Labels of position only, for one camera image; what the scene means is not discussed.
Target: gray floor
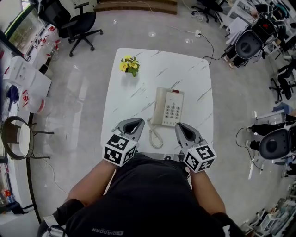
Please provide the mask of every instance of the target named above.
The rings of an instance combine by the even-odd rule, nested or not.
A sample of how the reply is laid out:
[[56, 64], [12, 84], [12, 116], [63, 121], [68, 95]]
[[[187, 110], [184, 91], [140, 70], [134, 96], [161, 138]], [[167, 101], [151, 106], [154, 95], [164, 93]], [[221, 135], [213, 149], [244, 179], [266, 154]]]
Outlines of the gray floor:
[[[94, 29], [104, 34], [90, 36], [95, 51], [81, 42], [68, 56], [72, 45], [63, 40], [59, 59], [52, 62], [54, 72], [49, 97], [55, 108], [50, 116], [35, 116], [38, 128], [54, 135], [38, 135], [36, 153], [48, 154], [55, 181], [65, 191], [85, 176], [101, 160], [100, 135], [111, 68], [118, 48], [162, 50], [200, 57], [210, 56], [212, 48], [204, 38], [181, 32], [200, 29], [215, 48], [214, 57], [223, 53], [225, 29], [213, 19], [198, 23], [183, 6], [178, 15], [145, 11], [110, 11], [97, 14]], [[277, 70], [281, 59], [271, 61]], [[210, 66], [214, 103], [214, 148], [217, 161], [207, 171], [225, 202], [227, 212], [238, 224], [284, 196], [292, 179], [282, 179], [282, 168], [265, 164], [261, 175], [255, 170], [248, 180], [250, 158], [235, 144], [241, 127], [252, 122], [252, 112], [270, 112], [275, 97], [268, 89], [272, 75], [268, 60], [231, 69], [222, 59]], [[250, 135], [239, 135], [241, 144]], [[53, 170], [43, 160], [32, 160], [31, 174], [41, 216], [50, 215], [66, 194], [54, 183]]]

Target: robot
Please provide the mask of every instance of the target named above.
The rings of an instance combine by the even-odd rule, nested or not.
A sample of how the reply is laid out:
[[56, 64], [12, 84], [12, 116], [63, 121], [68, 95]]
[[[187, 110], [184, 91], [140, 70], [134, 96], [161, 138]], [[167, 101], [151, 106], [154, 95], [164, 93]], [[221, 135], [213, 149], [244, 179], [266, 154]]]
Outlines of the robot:
[[[103, 159], [117, 166], [126, 164], [139, 147], [145, 122], [141, 118], [121, 121], [113, 130], [113, 135], [103, 149]], [[181, 146], [181, 162], [197, 173], [208, 169], [214, 162], [216, 153], [211, 144], [204, 140], [195, 128], [184, 123], [175, 126], [177, 142]]]

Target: white table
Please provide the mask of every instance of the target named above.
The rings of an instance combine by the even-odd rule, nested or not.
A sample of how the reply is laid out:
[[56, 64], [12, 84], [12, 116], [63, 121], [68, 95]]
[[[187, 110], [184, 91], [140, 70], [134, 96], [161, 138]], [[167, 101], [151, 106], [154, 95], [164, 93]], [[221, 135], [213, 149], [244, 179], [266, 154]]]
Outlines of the white table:
[[[125, 55], [135, 56], [140, 62], [136, 78], [131, 73], [119, 69], [121, 59]], [[118, 49], [105, 104], [102, 146], [107, 143], [111, 137], [111, 130], [120, 121], [142, 118], [145, 120], [145, 127], [139, 140], [140, 152], [162, 154], [180, 152], [172, 127], [157, 127], [156, 130], [163, 138], [164, 145], [160, 149], [150, 146], [147, 119], [153, 115], [157, 87], [183, 91], [185, 95], [181, 122], [197, 128], [208, 143], [213, 141], [212, 85], [209, 64], [206, 60], [156, 50]]]

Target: black chair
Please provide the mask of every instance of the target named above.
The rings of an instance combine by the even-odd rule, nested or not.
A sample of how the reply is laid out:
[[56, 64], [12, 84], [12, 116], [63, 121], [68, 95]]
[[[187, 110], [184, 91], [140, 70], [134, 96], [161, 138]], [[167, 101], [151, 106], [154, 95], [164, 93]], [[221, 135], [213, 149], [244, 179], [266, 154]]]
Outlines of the black chair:
[[102, 30], [88, 32], [96, 20], [95, 12], [83, 13], [83, 7], [88, 4], [86, 2], [76, 6], [75, 9], [79, 8], [80, 15], [71, 18], [70, 13], [62, 6], [59, 0], [42, 0], [40, 3], [39, 17], [55, 26], [59, 37], [69, 38], [70, 44], [77, 40], [70, 51], [70, 57], [73, 56], [72, 52], [81, 40], [87, 42], [91, 46], [91, 51], [94, 51], [94, 46], [88, 41], [86, 36], [97, 32], [100, 32], [101, 35], [103, 34]]
[[197, 0], [198, 2], [200, 2], [201, 5], [205, 6], [205, 9], [202, 9], [200, 7], [197, 6], [191, 6], [192, 9], [196, 8], [198, 11], [192, 11], [192, 15], [195, 15], [196, 12], [200, 12], [203, 13], [206, 17], [206, 22], [209, 22], [209, 17], [211, 16], [215, 19], [215, 22], [217, 22], [217, 18], [215, 16], [213, 16], [212, 14], [210, 14], [210, 10], [213, 10], [215, 12], [223, 12], [222, 7], [220, 6], [222, 3], [219, 5], [218, 3], [216, 3], [214, 0]]
[[277, 80], [280, 85], [277, 85], [275, 80], [271, 78], [271, 81], [274, 83], [275, 87], [269, 87], [270, 90], [275, 90], [277, 92], [277, 101], [275, 101], [276, 104], [283, 100], [282, 94], [284, 94], [287, 100], [289, 100], [292, 97], [292, 92], [294, 92], [293, 87], [296, 87], [296, 82], [291, 84], [290, 82], [287, 82], [285, 78], [280, 76]]
[[[28, 153], [22, 154], [21, 156], [15, 154], [13, 152], [11, 146], [9, 145], [9, 144], [19, 144], [18, 136], [19, 136], [19, 129], [21, 129], [21, 127], [14, 124], [17, 121], [22, 124], [27, 125], [30, 130]], [[26, 158], [50, 159], [49, 156], [35, 157], [35, 155], [33, 153], [33, 151], [34, 151], [34, 136], [38, 133], [54, 134], [54, 132], [33, 131], [32, 126], [35, 124], [36, 123], [27, 124], [22, 118], [20, 118], [18, 116], [10, 116], [1, 125], [1, 139], [2, 139], [2, 143], [3, 143], [3, 147], [5, 149], [5, 152], [7, 152], [7, 154], [10, 156], [11, 159], [15, 159], [15, 160], [22, 160], [22, 159], [26, 159]]]
[[287, 82], [286, 78], [289, 78], [293, 73], [293, 70], [296, 67], [296, 60], [292, 59], [292, 62], [289, 65], [282, 67], [278, 70], [278, 73], [283, 72], [282, 74], [278, 75], [277, 81], [280, 85], [277, 85], [275, 80], [271, 78], [271, 81], [274, 83], [275, 87], [269, 87], [270, 90], [275, 90], [277, 92], [277, 101], [275, 103], [281, 102], [283, 100], [282, 94], [285, 95], [287, 100], [292, 97], [292, 92], [294, 92], [293, 87], [296, 87], [296, 82], [291, 84]]

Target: glass window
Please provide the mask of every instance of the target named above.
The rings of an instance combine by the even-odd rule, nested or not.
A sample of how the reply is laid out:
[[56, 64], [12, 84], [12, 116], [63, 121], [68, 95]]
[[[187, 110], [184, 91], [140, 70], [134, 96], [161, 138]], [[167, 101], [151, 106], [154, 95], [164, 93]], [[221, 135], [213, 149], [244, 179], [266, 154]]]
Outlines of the glass window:
[[5, 32], [9, 42], [23, 54], [29, 51], [39, 32], [45, 27], [45, 23], [38, 19], [35, 6], [31, 1], [22, 0], [23, 11]]
[[42, 20], [38, 20], [38, 12], [33, 9], [16, 28], [9, 41], [22, 53], [27, 53], [38, 33], [44, 28]]

